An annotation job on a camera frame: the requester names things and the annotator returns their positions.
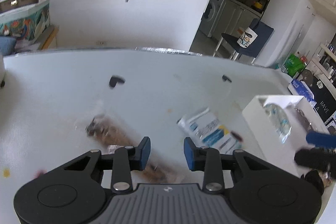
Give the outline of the colourful patterned storage box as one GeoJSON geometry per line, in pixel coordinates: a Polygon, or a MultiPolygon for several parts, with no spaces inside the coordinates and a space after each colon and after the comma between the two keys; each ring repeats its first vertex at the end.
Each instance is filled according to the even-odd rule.
{"type": "Polygon", "coordinates": [[[44,3],[1,17],[1,36],[34,42],[50,26],[50,3],[44,3]]]}

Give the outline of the white washing machine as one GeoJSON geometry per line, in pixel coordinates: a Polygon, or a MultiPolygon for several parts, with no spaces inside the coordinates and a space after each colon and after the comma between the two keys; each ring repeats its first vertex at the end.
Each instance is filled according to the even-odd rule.
{"type": "Polygon", "coordinates": [[[211,38],[213,35],[219,17],[224,9],[225,2],[225,0],[209,0],[199,26],[199,30],[208,38],[211,38]]]}

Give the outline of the navy blue chair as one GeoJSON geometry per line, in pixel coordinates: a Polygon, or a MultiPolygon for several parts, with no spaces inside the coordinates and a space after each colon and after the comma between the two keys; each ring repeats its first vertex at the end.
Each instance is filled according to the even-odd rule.
{"type": "Polygon", "coordinates": [[[239,37],[221,33],[221,38],[214,50],[213,57],[222,57],[219,53],[219,48],[225,42],[234,50],[229,57],[230,60],[236,61],[241,56],[247,56],[252,58],[251,64],[253,64],[261,50],[268,43],[273,32],[274,28],[268,26],[260,19],[253,19],[239,37]]]}

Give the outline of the green cardboard box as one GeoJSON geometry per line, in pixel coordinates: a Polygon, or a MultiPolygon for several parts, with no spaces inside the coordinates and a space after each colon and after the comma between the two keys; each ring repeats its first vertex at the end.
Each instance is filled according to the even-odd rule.
{"type": "Polygon", "coordinates": [[[291,54],[284,63],[286,73],[290,77],[294,77],[296,73],[300,73],[305,67],[305,63],[299,57],[291,54]]]}

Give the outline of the cream cat-shaped ceramic jar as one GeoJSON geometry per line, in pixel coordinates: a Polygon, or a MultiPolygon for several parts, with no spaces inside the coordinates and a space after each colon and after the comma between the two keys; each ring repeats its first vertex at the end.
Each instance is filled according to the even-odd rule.
{"type": "Polygon", "coordinates": [[[0,54],[0,87],[1,88],[5,86],[5,81],[4,81],[5,73],[6,73],[6,70],[5,70],[5,65],[3,62],[3,56],[2,54],[0,54]]]}

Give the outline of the black have a nice day board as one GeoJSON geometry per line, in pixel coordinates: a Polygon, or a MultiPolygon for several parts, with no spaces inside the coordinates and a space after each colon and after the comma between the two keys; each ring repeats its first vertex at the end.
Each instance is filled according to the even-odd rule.
{"type": "Polygon", "coordinates": [[[331,121],[331,117],[335,113],[335,98],[327,88],[327,86],[313,73],[304,69],[300,76],[302,81],[305,82],[314,95],[316,102],[314,108],[322,121],[327,125],[331,121]]]}

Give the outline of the floral blue brocade pouch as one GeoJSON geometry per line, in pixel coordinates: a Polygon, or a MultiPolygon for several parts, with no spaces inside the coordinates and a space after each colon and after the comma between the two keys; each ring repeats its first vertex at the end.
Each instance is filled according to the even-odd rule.
{"type": "Polygon", "coordinates": [[[291,124],[283,108],[275,103],[268,103],[264,106],[264,111],[282,143],[285,143],[291,133],[291,124]]]}

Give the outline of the cartoon print tote bag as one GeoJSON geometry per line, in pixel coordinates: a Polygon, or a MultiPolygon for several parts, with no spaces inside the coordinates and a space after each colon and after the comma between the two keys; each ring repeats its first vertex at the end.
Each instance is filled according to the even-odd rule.
{"type": "Polygon", "coordinates": [[[237,43],[242,48],[248,48],[258,37],[258,34],[248,27],[244,31],[240,28],[239,31],[242,31],[238,37],[237,43]]]}

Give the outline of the blue tissue pack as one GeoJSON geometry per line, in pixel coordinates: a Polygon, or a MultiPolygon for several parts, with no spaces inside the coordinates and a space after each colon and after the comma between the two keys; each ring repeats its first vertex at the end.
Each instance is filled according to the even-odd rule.
{"type": "Polygon", "coordinates": [[[309,102],[312,107],[314,107],[317,103],[315,101],[313,92],[310,90],[307,84],[303,81],[293,79],[288,85],[288,90],[293,95],[305,97],[307,102],[309,102]]]}

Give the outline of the navy triangle pattern cushion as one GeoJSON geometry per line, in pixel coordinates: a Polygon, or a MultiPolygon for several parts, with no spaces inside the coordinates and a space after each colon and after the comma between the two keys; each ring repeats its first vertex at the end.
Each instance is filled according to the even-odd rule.
{"type": "Polygon", "coordinates": [[[0,37],[0,51],[2,56],[9,56],[14,52],[15,45],[17,43],[16,38],[10,36],[0,37]]]}

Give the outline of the black velvet scrunchie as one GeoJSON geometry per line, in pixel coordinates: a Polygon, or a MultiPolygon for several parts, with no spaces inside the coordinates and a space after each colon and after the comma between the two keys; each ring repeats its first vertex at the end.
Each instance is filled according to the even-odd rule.
{"type": "Polygon", "coordinates": [[[294,161],[298,166],[309,168],[301,179],[311,183],[323,195],[325,188],[335,180],[335,152],[321,148],[300,149],[294,161]]]}

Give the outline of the white shallow cardboard box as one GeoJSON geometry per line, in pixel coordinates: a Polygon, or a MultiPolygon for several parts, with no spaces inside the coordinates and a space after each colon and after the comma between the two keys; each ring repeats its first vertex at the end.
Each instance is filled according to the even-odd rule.
{"type": "Polygon", "coordinates": [[[243,110],[243,117],[266,161],[298,177],[308,172],[294,162],[299,149],[313,147],[306,141],[308,129],[328,133],[303,96],[255,96],[243,110]]]}

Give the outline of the white blue medicine sachet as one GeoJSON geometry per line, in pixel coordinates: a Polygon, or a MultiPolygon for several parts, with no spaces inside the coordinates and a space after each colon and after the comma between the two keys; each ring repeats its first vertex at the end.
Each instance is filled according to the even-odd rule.
{"type": "Polygon", "coordinates": [[[177,125],[198,147],[214,148],[226,155],[242,147],[240,136],[230,131],[208,107],[184,115],[177,125]]]}

